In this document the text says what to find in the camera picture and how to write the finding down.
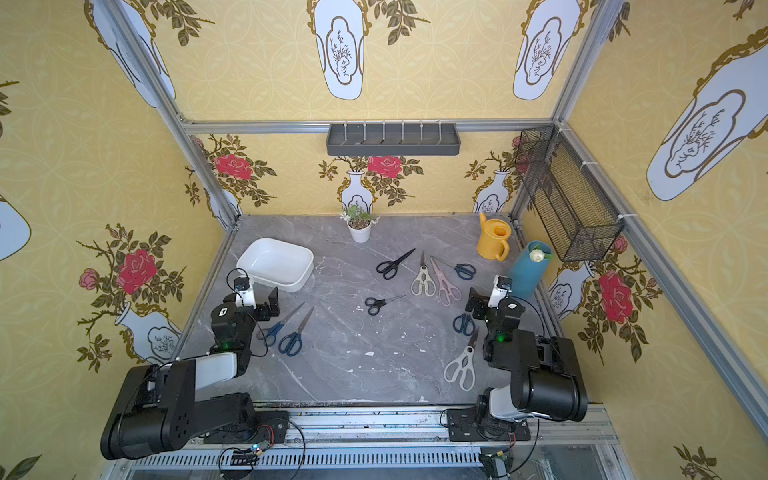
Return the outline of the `pink handled scissors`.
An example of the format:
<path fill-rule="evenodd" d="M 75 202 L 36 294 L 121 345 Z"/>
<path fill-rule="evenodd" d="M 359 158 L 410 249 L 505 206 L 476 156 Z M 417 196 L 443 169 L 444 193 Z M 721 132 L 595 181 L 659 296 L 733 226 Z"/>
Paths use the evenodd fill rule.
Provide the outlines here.
<path fill-rule="evenodd" d="M 434 257 L 430 256 L 429 259 L 437 279 L 436 285 L 439 302 L 444 306 L 450 306 L 452 302 L 460 301 L 462 299 L 461 290 L 448 281 Z"/>

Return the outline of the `dark blue handled scissors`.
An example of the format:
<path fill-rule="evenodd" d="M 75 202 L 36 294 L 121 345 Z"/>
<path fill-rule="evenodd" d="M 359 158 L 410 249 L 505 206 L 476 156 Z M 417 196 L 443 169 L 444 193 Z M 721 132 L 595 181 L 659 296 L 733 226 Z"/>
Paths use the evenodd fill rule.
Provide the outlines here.
<path fill-rule="evenodd" d="M 311 307 L 298 328 L 281 339 L 278 345 L 278 351 L 281 354 L 287 355 L 288 357 L 294 357 L 300 353 L 303 347 L 302 333 L 312 317 L 313 311 L 314 308 Z"/>

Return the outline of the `white plastic storage box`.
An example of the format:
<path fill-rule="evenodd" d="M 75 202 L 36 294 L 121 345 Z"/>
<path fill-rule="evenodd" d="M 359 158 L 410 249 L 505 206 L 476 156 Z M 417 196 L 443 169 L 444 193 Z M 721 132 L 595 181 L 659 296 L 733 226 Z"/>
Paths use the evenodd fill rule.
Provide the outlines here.
<path fill-rule="evenodd" d="M 301 290 L 312 274 L 314 254 L 303 246 L 261 238 L 238 258 L 237 267 L 254 283 L 293 293 Z"/>

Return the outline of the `cream kitchen shears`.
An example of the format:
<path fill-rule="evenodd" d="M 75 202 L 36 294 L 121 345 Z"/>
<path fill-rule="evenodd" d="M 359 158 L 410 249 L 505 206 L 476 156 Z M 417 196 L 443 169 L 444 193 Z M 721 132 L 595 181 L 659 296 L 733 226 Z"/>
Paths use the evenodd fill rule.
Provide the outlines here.
<path fill-rule="evenodd" d="M 410 291 L 414 296 L 425 295 L 432 297 L 436 294 L 437 287 L 429 274 L 425 251 L 422 252 L 419 270 L 411 284 Z"/>

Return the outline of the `large black scissors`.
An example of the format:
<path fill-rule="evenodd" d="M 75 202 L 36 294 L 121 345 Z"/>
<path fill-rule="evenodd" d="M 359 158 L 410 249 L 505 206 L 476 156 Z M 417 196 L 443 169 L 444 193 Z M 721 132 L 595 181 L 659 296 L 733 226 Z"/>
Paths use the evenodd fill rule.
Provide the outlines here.
<path fill-rule="evenodd" d="M 376 272 L 381 274 L 384 280 L 393 279 L 397 275 L 400 264 L 404 262 L 414 251 L 415 249 L 412 248 L 395 260 L 385 260 L 379 263 L 376 266 Z"/>

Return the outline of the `small black scissors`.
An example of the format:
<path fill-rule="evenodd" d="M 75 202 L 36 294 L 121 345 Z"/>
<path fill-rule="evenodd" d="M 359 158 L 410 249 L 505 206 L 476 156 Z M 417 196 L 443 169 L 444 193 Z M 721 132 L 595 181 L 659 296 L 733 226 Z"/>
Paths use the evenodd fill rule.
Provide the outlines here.
<path fill-rule="evenodd" d="M 365 306 L 367 308 L 367 313 L 370 316 L 376 316 L 379 314 L 382 307 L 396 300 L 399 300 L 400 298 L 403 298 L 403 295 L 397 295 L 391 298 L 382 298 L 382 299 L 378 299 L 375 297 L 368 297 L 365 299 Z"/>

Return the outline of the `small blue thin scissors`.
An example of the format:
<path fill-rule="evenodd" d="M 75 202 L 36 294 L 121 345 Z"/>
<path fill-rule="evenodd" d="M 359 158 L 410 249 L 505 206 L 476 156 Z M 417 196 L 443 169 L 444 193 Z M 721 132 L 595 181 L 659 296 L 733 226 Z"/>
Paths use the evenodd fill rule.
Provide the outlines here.
<path fill-rule="evenodd" d="M 456 275 L 462 280 L 466 280 L 466 281 L 472 280 L 477 273 L 477 269 L 469 263 L 453 263 L 453 262 L 448 262 L 446 260 L 440 259 L 438 257 L 434 257 L 434 260 L 452 269 L 456 273 Z"/>

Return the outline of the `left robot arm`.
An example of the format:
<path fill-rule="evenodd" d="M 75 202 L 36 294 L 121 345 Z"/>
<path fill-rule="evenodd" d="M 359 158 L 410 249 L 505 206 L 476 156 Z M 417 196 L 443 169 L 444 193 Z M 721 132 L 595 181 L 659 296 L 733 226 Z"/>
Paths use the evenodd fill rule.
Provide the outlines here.
<path fill-rule="evenodd" d="M 280 314 L 279 290 L 267 301 L 239 305 L 235 291 L 211 312 L 214 345 L 205 355 L 128 371 L 100 439 L 107 460 L 139 459 L 177 451 L 190 439 L 207 443 L 285 441 L 288 414 L 257 413 L 248 393 L 198 400 L 198 391 L 246 373 L 260 322 Z"/>

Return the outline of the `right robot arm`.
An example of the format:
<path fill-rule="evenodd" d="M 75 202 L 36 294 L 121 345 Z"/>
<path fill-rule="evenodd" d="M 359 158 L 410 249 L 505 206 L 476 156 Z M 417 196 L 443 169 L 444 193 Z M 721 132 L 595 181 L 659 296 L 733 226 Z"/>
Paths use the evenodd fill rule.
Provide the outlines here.
<path fill-rule="evenodd" d="M 470 430 L 482 438 L 513 433 L 529 418 L 580 422 L 586 416 L 589 398 L 573 342 L 522 329 L 525 312 L 521 298 L 469 290 L 465 314 L 487 329 L 483 359 L 509 374 L 506 385 L 486 389 L 474 407 Z"/>

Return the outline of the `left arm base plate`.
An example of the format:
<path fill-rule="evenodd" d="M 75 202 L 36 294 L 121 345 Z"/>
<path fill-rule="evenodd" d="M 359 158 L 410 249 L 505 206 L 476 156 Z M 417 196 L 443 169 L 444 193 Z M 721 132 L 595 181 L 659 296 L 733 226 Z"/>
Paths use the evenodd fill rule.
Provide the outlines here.
<path fill-rule="evenodd" d="M 285 441 L 290 414 L 284 410 L 257 411 L 244 423 L 224 427 L 205 434 L 205 444 L 256 444 L 268 441 L 271 445 Z"/>

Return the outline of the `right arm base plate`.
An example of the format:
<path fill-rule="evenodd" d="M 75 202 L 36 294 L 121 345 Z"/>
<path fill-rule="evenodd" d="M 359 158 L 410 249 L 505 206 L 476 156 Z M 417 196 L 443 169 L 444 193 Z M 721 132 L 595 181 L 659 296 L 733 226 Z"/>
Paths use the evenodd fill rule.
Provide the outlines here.
<path fill-rule="evenodd" d="M 441 416 L 451 442 L 511 442 L 531 439 L 525 421 L 507 422 L 482 415 L 477 407 L 450 408 Z"/>

